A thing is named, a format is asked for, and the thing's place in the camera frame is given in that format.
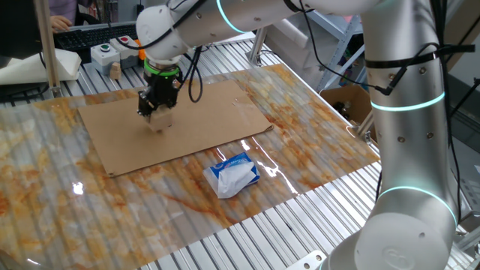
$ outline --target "cardboard sheet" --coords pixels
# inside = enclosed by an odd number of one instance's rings
[[[272,128],[233,81],[203,88],[199,103],[180,91],[172,127],[157,133],[137,115],[138,98],[79,108],[106,172],[119,176]]]

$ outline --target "robotic arm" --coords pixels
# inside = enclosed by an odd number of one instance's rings
[[[382,157],[382,193],[364,227],[332,252],[326,270],[444,269],[458,225],[456,181],[447,153],[443,73],[429,0],[172,0],[144,10],[136,30],[146,48],[147,91],[139,114],[173,107],[177,62],[190,48],[270,25],[305,9],[361,14],[367,77]]]

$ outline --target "marble-patterned mat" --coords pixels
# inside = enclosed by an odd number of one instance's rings
[[[0,250],[39,269],[136,269],[378,160],[284,65],[204,83],[223,80],[235,80],[274,130],[117,178],[77,108],[134,90],[0,109]],[[219,200],[202,171],[241,152],[259,183]]]

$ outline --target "cardboard box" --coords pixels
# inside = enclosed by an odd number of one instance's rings
[[[346,113],[349,114],[348,121],[354,121],[358,125],[367,118],[372,110],[370,94],[358,85],[323,90],[320,92],[320,96],[330,104],[332,108],[337,102],[343,104],[350,102],[351,106],[346,111]],[[377,141],[375,127],[371,129],[371,138]]]

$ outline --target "white tissue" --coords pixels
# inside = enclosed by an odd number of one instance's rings
[[[242,188],[252,181],[255,173],[252,172],[253,162],[231,166],[220,172],[218,177],[217,195],[220,199],[234,197]]]
[[[61,81],[76,80],[81,59],[76,52],[55,49],[57,58],[58,78]],[[19,83],[47,82],[47,71],[40,56],[35,54],[23,60],[12,59],[6,67],[0,69],[0,85]]]

